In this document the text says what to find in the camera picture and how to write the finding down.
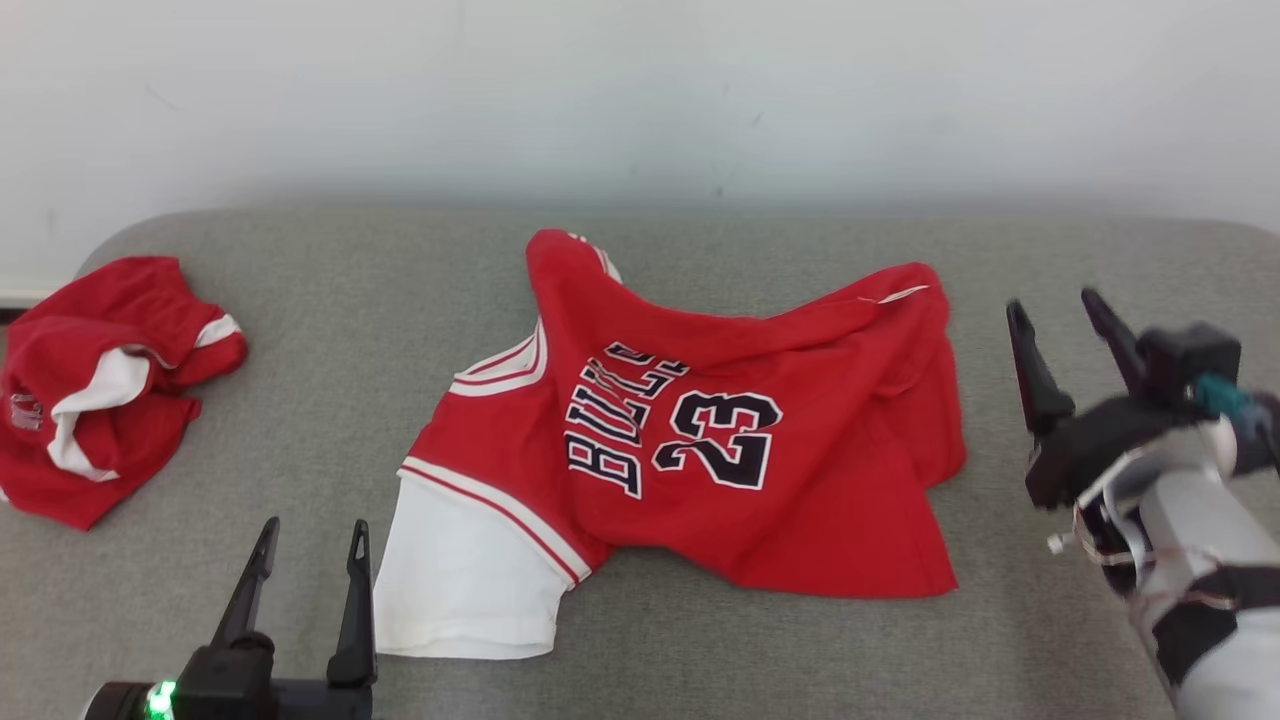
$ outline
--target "white wall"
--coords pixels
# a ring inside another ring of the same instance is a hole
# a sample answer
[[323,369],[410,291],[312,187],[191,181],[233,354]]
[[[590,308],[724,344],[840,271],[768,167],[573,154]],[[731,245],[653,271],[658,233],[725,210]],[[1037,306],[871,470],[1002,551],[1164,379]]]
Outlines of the white wall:
[[1280,228],[1275,0],[0,0],[0,299],[338,193]]

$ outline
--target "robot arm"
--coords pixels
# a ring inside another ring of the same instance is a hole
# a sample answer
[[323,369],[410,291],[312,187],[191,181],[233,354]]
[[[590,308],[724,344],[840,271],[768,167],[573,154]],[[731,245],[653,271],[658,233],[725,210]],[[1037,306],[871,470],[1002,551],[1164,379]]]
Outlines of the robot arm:
[[1135,340],[1097,292],[1082,299],[1128,395],[1076,416],[1010,302],[1036,438],[1028,495],[1070,509],[1074,539],[1125,600],[1181,720],[1280,717],[1280,546],[1226,488],[1277,461],[1280,402],[1235,387],[1231,336],[1201,324]]

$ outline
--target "white sleeve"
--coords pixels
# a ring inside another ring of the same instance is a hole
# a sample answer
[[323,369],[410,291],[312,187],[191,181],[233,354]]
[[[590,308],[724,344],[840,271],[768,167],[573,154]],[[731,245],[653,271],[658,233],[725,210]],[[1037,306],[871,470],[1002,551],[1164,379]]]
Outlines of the white sleeve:
[[401,473],[374,585],[379,652],[481,660],[545,655],[570,587],[500,514]]

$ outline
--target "clothing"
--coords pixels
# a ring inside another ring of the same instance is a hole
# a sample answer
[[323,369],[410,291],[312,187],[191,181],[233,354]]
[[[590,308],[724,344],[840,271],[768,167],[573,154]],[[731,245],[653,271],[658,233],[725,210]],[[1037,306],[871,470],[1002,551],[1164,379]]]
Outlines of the clothing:
[[762,589],[955,587],[924,495],[965,456],[931,268],[755,319],[655,307],[561,231],[526,255],[534,333],[454,378],[401,468],[381,652],[548,652],[559,596],[616,546]]
[[178,448],[200,401],[180,393],[241,365],[236,320],[187,287],[175,258],[125,258],[9,327],[0,372],[0,489],[87,530]]

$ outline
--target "jersey number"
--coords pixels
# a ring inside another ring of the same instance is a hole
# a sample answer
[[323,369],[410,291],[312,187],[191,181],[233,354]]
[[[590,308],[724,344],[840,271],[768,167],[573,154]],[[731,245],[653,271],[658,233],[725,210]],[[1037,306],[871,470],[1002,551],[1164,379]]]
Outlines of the jersey number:
[[[685,459],[692,455],[717,483],[760,489],[764,487],[773,436],[759,430],[776,425],[780,420],[782,411],[773,398],[763,395],[686,392],[676,404],[671,427],[690,439],[662,443],[653,456],[653,464],[658,470],[682,470]],[[708,437],[713,428],[733,433],[722,445]]]

